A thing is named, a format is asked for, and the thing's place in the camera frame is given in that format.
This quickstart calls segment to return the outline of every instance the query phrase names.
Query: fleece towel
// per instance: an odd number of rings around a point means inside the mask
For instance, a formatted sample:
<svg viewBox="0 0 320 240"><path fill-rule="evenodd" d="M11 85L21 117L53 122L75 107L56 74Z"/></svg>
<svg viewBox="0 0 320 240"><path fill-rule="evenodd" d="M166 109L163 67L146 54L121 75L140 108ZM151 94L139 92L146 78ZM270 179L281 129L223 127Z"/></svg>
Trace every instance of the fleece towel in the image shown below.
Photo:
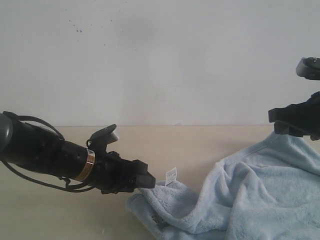
<svg viewBox="0 0 320 240"><path fill-rule="evenodd" d="M158 240L320 239L320 154L303 138L272 133L222 159L199 195L164 185L126 203Z"/></svg>

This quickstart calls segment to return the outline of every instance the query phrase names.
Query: white wall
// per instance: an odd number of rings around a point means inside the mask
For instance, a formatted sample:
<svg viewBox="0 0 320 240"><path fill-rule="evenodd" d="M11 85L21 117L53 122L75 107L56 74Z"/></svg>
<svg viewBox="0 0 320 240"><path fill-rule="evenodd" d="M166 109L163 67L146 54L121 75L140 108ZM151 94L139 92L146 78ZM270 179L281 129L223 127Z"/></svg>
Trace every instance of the white wall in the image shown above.
<svg viewBox="0 0 320 240"><path fill-rule="evenodd" d="M60 126L266 124L269 109L320 89L295 75L301 57L320 56L319 10L319 0L1 1L0 110Z"/></svg>

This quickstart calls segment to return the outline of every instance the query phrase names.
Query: beige table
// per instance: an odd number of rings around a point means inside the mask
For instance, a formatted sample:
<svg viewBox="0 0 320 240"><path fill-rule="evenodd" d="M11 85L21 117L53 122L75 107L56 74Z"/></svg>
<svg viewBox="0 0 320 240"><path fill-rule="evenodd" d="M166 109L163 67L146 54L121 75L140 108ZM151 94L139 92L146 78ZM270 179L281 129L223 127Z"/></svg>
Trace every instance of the beige table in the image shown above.
<svg viewBox="0 0 320 240"><path fill-rule="evenodd" d="M67 140L84 145L99 127L60 127ZM157 180L177 167L178 180L199 192L214 164L263 140L272 126L119 127L109 146L123 158L149 164ZM320 150L320 142L312 146ZM30 174L62 185L55 177ZM0 238L3 240L153 239L125 210L131 193L101 195L98 190L67 193L27 182L0 164Z"/></svg>

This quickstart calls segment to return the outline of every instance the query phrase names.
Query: light blue towel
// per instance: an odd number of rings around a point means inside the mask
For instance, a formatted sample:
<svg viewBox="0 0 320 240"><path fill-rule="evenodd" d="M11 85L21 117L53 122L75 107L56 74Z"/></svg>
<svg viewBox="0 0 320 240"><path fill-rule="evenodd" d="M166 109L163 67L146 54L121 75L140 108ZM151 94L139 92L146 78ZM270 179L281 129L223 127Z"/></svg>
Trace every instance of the light blue towel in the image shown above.
<svg viewBox="0 0 320 240"><path fill-rule="evenodd" d="M126 208L158 240L320 239L320 154L303 138L272 133L222 159L200 195L178 181L140 192Z"/></svg>

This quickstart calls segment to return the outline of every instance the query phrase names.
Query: towel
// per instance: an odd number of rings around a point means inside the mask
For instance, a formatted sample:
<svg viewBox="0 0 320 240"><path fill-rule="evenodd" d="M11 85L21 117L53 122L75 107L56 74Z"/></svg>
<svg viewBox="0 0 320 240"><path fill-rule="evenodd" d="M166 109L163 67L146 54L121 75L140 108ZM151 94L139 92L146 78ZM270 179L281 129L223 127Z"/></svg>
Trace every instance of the towel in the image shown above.
<svg viewBox="0 0 320 240"><path fill-rule="evenodd" d="M200 194L181 182L139 189L126 208L158 240L320 239L320 154L276 135L217 162Z"/></svg>

